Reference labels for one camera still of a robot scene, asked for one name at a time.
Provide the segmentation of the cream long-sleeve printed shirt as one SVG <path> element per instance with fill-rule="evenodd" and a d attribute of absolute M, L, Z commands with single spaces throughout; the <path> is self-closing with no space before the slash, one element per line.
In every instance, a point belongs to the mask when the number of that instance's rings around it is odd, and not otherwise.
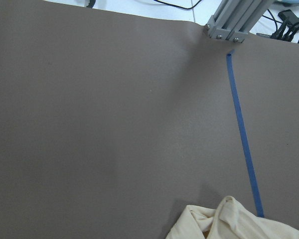
<path fill-rule="evenodd" d="M 216 209 L 187 205 L 168 239 L 299 239 L 299 230 L 257 217 L 232 196 Z"/>

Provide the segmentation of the aluminium frame post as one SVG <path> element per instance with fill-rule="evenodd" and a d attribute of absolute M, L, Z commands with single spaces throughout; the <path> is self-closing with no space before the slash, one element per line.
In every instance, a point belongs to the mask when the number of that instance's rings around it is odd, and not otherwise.
<path fill-rule="evenodd" d="M 272 0 L 222 0 L 206 24 L 210 38 L 242 43 Z"/>

